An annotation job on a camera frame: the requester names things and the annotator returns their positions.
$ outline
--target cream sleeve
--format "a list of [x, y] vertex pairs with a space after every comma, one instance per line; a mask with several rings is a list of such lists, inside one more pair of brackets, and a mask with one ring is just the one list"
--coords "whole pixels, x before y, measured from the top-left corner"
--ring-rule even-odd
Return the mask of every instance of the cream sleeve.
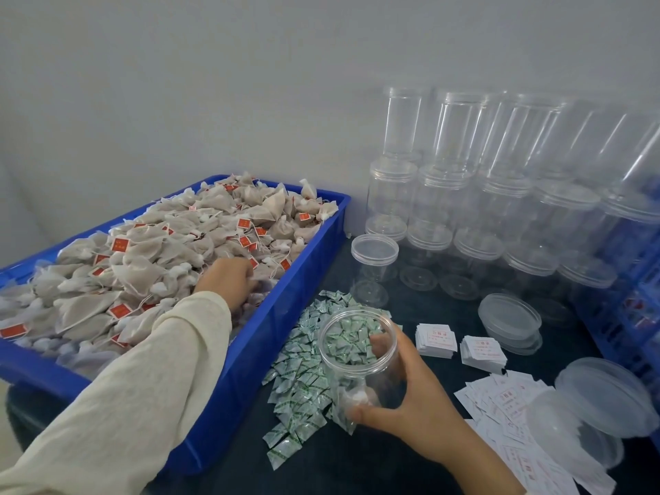
[[231, 328], [219, 295], [181, 300], [0, 474], [0, 494], [139, 494], [206, 406]]

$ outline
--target floor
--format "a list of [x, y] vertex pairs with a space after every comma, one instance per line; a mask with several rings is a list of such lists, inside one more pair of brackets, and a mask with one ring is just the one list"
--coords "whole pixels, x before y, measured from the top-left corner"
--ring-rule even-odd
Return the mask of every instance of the floor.
[[7, 395], [8, 386], [5, 381], [0, 380], [0, 400], [2, 403], [0, 409], [0, 471], [13, 466], [21, 456], [21, 449], [14, 439], [7, 415], [4, 412], [4, 397]]

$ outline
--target stack of paper cards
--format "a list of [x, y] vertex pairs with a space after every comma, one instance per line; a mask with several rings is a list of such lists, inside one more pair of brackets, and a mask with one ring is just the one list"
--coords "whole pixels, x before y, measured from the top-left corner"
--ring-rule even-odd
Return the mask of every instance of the stack of paper cards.
[[448, 324], [418, 324], [415, 342], [422, 356], [451, 358], [458, 350], [456, 336]]
[[490, 337], [466, 335], [461, 341], [461, 361], [491, 374], [501, 374], [506, 366], [506, 356], [499, 342]]
[[[527, 406], [552, 389], [530, 374], [507, 370], [506, 375], [491, 374], [466, 382], [454, 395], [472, 416], [467, 424], [497, 452], [529, 493], [578, 495], [571, 475], [543, 451], [527, 427]], [[611, 495], [616, 486], [605, 471], [575, 481], [592, 495]]]

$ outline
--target hand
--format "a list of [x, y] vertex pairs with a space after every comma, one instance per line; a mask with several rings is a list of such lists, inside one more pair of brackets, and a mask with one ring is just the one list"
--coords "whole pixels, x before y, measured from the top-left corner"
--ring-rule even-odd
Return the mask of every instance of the hand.
[[[358, 405], [347, 410], [353, 422], [388, 432], [403, 440], [427, 459], [445, 463], [461, 437], [472, 430], [465, 423], [442, 385], [426, 366], [417, 349], [399, 327], [397, 330], [398, 360], [395, 371], [407, 380], [407, 391], [399, 408]], [[389, 347], [389, 335], [370, 337], [375, 356]]]
[[248, 279], [251, 276], [252, 264], [246, 258], [219, 258], [202, 274], [194, 293], [215, 292], [235, 312], [259, 284]]

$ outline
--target blue crate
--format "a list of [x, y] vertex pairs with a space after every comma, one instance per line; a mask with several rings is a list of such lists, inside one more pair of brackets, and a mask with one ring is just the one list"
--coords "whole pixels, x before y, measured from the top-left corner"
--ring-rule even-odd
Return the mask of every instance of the blue crate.
[[[582, 288], [571, 301], [603, 357], [637, 375], [660, 413], [660, 230], [649, 241], [638, 228], [623, 222], [599, 251], [616, 265], [621, 251], [648, 244], [617, 281], [603, 290]], [[660, 451], [660, 429], [651, 440]]]
[[[227, 175], [214, 175], [202, 182], [212, 185]], [[262, 181], [271, 187], [277, 183]], [[286, 185], [296, 192], [300, 186]], [[259, 389], [263, 376], [277, 356], [289, 331], [307, 306], [316, 288], [332, 264], [334, 256], [346, 239], [344, 215], [351, 197], [339, 192], [318, 190], [326, 200], [336, 200], [339, 211], [320, 228], [313, 240], [291, 268], [278, 281], [250, 321], [244, 326], [227, 351], [224, 368], [209, 402], [184, 442], [169, 455], [165, 469], [176, 474], [198, 474], [207, 468], [228, 447], [229, 441], [243, 419]], [[107, 232], [144, 213], [149, 205], [98, 225], [84, 233], [44, 250], [0, 271], [0, 288], [7, 282], [27, 282], [37, 260], [54, 261], [57, 252], [77, 238], [86, 238], [95, 231]], [[89, 385], [89, 381], [35, 351], [23, 349], [12, 342], [0, 340], [0, 377], [11, 383], [28, 383], [72, 401]]]

